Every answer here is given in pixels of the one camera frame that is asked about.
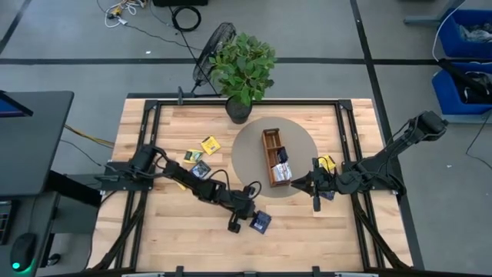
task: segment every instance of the blue plastic crate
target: blue plastic crate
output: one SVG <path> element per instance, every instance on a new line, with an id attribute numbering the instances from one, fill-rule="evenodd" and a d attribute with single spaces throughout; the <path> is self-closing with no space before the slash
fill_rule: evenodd
<path id="1" fill-rule="evenodd" d="M 453 64 L 463 72 L 485 72 L 492 74 L 492 63 L 478 64 L 455 62 Z M 434 76 L 432 85 L 436 91 L 437 100 L 439 100 L 440 109 L 443 112 L 443 115 L 481 115 L 492 109 L 492 104 L 464 104 L 460 99 L 453 78 L 444 70 L 441 70 Z"/>
<path id="2" fill-rule="evenodd" d="M 491 21 L 492 11 L 457 10 L 439 32 L 446 55 L 457 58 L 492 58 L 492 42 L 467 42 L 461 36 L 458 26 L 482 25 Z"/>

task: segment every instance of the potted plant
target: potted plant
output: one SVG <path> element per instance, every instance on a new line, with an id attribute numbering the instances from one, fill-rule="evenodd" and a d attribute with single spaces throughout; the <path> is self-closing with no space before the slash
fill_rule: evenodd
<path id="1" fill-rule="evenodd" d="M 226 42 L 210 58 L 214 66 L 211 77 L 221 85 L 222 94 L 229 96 L 225 109 L 232 122 L 245 123 L 253 99 L 262 100 L 265 90 L 274 85 L 269 77 L 276 61 L 275 50 L 269 44 L 245 33 Z"/>

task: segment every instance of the wooden table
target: wooden table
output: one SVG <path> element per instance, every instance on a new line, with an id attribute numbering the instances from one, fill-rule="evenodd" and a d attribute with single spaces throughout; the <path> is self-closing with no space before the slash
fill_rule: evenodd
<path id="1" fill-rule="evenodd" d="M 145 99 L 126 101 L 114 161 L 128 161 L 134 154 L 144 103 Z M 383 143 L 372 101 L 352 99 L 352 103 L 361 148 L 365 156 L 373 155 L 381 150 Z M 248 122 L 267 116 L 298 123 L 313 138 L 318 155 L 329 154 L 339 165 L 343 161 L 334 108 L 326 105 L 255 106 Z M 344 122 L 349 130 L 347 119 Z M 201 140 L 214 135 L 222 148 L 212 156 L 205 156 L 204 160 L 212 170 L 227 170 L 231 188 L 239 189 L 243 184 L 234 173 L 231 148 L 235 136 L 246 124 L 233 124 L 223 106 L 165 106 L 161 110 L 157 146 L 182 164 L 187 149 L 199 149 Z M 395 196 L 388 191 L 371 194 L 382 236 L 399 257 L 411 265 Z M 101 207 L 89 266 L 102 258 L 119 235 L 126 196 L 127 192 L 118 192 Z M 154 190 L 148 196 L 138 271 L 173 272 L 177 265 L 183 265 L 187 272 L 309 272 L 313 265 L 319 265 L 321 271 L 362 270 L 349 195 L 336 195 L 333 202 L 323 199 L 321 212 L 313 212 L 312 199 L 303 192 L 282 199 L 260 195 L 255 202 L 258 209 L 272 216 L 270 227 L 262 235 L 248 227 L 249 220 L 241 221 L 241 232 L 234 234 L 227 230 L 230 212 L 199 202 L 189 190 L 181 190 L 171 180 L 155 180 Z M 371 264 L 375 266 L 372 241 L 367 232 L 366 237 Z M 131 239 L 125 261 L 128 261 L 130 246 Z"/>

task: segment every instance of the gray floor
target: gray floor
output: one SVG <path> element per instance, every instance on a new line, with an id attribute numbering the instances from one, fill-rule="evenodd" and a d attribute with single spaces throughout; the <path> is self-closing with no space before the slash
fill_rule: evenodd
<path id="1" fill-rule="evenodd" d="M 2 37 L 23 0 L 0 1 Z M 101 0 L 107 7 L 115 3 Z M 444 1 L 358 0 L 373 58 L 431 58 L 435 28 L 403 25 L 405 15 L 436 12 Z M 469 0 L 467 8 L 492 9 L 489 0 Z M 187 34 L 202 47 L 220 22 L 233 22 L 270 42 L 279 57 L 362 58 L 348 0 L 211 0 L 200 7 L 203 22 Z M 155 9 L 169 20 L 167 9 Z M 2 58 L 190 58 L 187 49 L 149 38 L 135 30 L 108 29 L 95 0 L 32 0 Z M 127 16 L 129 24 L 181 42 L 149 10 Z M 442 56 L 438 44 L 437 54 Z M 71 90 L 75 100 L 68 124 L 88 134 L 114 140 L 129 92 L 175 92 L 193 85 L 193 65 L 0 65 L 6 91 Z M 391 129 L 396 131 L 422 110 L 439 112 L 431 85 L 438 68 L 430 65 L 377 65 Z M 373 98 L 365 65 L 281 64 L 273 72 L 269 97 Z M 210 92 L 209 87 L 199 89 Z M 404 181 L 426 269 L 492 274 L 492 172 L 464 153 L 478 125 L 451 125 L 438 142 L 422 143 L 401 156 Z M 492 129 L 486 127 L 471 151 L 489 160 Z M 99 162 L 111 152 L 65 133 Z M 68 174 L 102 172 L 70 145 L 61 144 L 54 169 Z M 88 237 L 62 238 L 59 245 L 79 245 L 67 252 L 72 268 L 85 264 Z"/>

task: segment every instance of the wooden tray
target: wooden tray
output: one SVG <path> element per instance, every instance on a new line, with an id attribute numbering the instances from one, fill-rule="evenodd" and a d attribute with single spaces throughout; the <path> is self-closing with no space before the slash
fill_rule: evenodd
<path id="1" fill-rule="evenodd" d="M 278 128 L 266 129 L 261 133 L 261 138 L 263 140 L 264 155 L 267 159 L 267 170 L 268 178 L 270 179 L 270 187 L 289 185 L 291 181 L 279 181 L 276 182 L 274 178 L 274 173 L 271 168 L 278 165 L 277 150 L 282 148 L 282 138 L 280 136 L 280 130 Z"/>

